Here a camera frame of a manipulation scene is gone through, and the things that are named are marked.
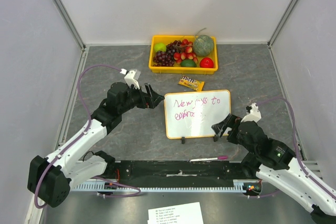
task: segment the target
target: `red apple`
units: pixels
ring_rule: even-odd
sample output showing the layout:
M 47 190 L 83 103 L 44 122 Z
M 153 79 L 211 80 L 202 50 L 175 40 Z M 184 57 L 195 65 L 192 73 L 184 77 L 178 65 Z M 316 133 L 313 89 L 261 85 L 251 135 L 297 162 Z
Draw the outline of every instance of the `red apple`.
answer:
M 181 60 L 185 60 L 187 58 L 187 55 L 185 52 L 181 53 Z
M 192 53 L 187 54 L 187 59 L 189 60 L 194 59 L 194 55 Z
M 178 53 L 178 52 L 174 53 L 174 60 L 178 60 L 180 58 L 181 58 L 181 54 L 180 53 Z
M 182 40 L 182 45 L 188 45 L 189 41 L 187 39 Z
M 213 68 L 214 62 L 209 57 L 205 57 L 200 61 L 199 66 L 201 68 Z
M 190 46 L 186 47 L 186 49 L 185 49 L 186 54 L 189 54 L 192 51 L 193 51 L 193 48 L 190 47 Z

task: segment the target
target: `white wall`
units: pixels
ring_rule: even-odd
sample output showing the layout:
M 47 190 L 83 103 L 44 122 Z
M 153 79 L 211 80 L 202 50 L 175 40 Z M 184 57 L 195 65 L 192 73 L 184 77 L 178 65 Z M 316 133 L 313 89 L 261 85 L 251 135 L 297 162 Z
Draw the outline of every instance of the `white wall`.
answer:
M 308 159 L 336 188 L 336 2 L 300 0 L 273 47 Z
M 80 49 L 52 0 L 0 0 L 0 216 L 23 223 L 30 161 L 50 153 Z
M 149 43 L 207 27 L 217 42 L 268 41 L 290 0 L 62 0 L 87 44 Z

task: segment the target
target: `green apple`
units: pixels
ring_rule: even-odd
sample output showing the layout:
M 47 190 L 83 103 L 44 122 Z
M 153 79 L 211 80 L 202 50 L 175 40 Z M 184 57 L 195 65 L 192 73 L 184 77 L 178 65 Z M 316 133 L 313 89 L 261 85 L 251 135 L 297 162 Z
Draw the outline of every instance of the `green apple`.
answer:
M 160 43 L 156 43 L 154 45 L 154 51 L 157 52 L 157 51 L 163 51 L 163 52 L 166 52 L 167 48 L 166 48 L 166 45 L 162 42 Z

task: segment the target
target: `granite surface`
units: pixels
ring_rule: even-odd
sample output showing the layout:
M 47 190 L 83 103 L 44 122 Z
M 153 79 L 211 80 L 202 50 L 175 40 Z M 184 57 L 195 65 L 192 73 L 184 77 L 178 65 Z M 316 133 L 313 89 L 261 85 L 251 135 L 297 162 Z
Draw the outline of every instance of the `granite surface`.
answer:
M 217 52 L 219 69 L 214 75 L 188 76 L 205 81 L 204 91 L 229 90 L 232 114 L 244 116 L 245 106 L 252 102 L 281 95 L 267 45 L 217 45 Z M 125 69 L 137 68 L 141 70 L 139 83 L 150 83 L 159 94 L 191 91 L 177 84 L 181 74 L 152 73 L 148 68 L 149 53 L 150 46 L 90 47 L 86 67 L 108 64 Z M 123 76 L 104 67 L 92 69 L 83 77 L 82 95 L 91 112 L 116 81 L 123 81 Z M 273 102 L 259 109 L 262 119 L 258 124 L 264 132 L 292 146 L 291 123 L 285 104 Z M 77 100 L 67 138 L 74 135 L 85 121 L 85 111 Z M 154 110 L 134 108 L 125 113 L 122 122 L 91 150 L 103 150 L 116 159 L 129 160 L 189 160 L 228 155 L 230 160 L 241 161 L 247 153 L 242 146 L 228 143 L 225 137 L 218 142 L 213 142 L 211 137 L 189 138 L 184 145 L 179 140 L 169 140 L 163 102 Z

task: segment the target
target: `avocado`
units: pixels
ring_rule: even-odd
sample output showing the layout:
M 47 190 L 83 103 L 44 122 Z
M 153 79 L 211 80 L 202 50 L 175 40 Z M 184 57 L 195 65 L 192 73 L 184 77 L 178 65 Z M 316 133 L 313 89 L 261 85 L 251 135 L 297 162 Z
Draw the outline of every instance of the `avocado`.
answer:
M 185 59 L 181 62 L 181 67 L 184 68 L 195 68 L 197 65 L 193 60 Z

